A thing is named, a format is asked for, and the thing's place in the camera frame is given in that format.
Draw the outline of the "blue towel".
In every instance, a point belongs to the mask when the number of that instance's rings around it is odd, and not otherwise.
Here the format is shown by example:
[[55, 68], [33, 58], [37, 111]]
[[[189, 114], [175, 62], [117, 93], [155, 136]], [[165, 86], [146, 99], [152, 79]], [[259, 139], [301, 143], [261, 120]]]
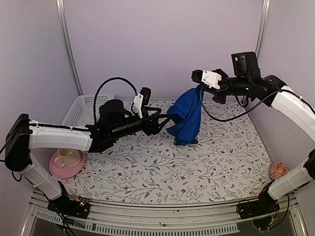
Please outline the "blue towel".
[[186, 146], [197, 144], [201, 125], [201, 99], [203, 93], [195, 87], [183, 93], [167, 110], [174, 125], [167, 132], [174, 136], [174, 144]]

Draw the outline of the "white plastic basket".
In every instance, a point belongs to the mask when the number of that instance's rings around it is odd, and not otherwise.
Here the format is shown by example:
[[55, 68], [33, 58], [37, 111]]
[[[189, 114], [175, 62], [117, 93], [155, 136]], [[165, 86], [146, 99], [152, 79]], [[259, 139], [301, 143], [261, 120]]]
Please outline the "white plastic basket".
[[[70, 106], [68, 112], [63, 118], [62, 125], [66, 126], [85, 126], [94, 123], [94, 94], [78, 96]], [[96, 118], [99, 118], [99, 107], [107, 101], [114, 99], [114, 94], [99, 94], [96, 99]]]

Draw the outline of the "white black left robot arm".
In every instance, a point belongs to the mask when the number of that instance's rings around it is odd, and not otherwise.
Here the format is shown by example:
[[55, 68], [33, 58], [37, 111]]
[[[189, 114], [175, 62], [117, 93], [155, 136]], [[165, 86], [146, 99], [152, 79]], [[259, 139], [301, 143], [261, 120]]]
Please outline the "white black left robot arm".
[[31, 121], [27, 114], [21, 114], [6, 136], [5, 166], [27, 178], [62, 213], [70, 213], [72, 200], [68, 199], [62, 185], [32, 157], [31, 150], [66, 148], [100, 153], [111, 148], [118, 139], [139, 131], [148, 136], [158, 134], [170, 120], [160, 108], [142, 104], [134, 104], [132, 108], [130, 112], [121, 100], [109, 100], [100, 106], [94, 124], [83, 128]]

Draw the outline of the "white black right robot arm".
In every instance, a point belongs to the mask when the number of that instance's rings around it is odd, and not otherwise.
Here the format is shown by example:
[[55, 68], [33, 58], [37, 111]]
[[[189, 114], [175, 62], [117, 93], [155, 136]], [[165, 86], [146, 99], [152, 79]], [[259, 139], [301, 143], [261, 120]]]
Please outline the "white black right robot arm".
[[286, 161], [292, 159], [298, 165], [288, 174], [274, 181], [261, 194], [254, 204], [258, 214], [270, 210], [274, 201], [287, 193], [302, 188], [315, 178], [315, 110], [297, 95], [284, 81], [274, 75], [261, 77], [256, 54], [244, 52], [232, 54], [235, 76], [230, 78], [221, 69], [202, 75], [201, 82], [208, 86], [207, 91], [214, 94], [214, 100], [223, 103], [226, 96], [244, 95], [259, 102], [248, 111], [255, 110], [260, 104], [281, 113], [276, 121], [266, 121], [267, 134], [263, 142], [272, 159]]

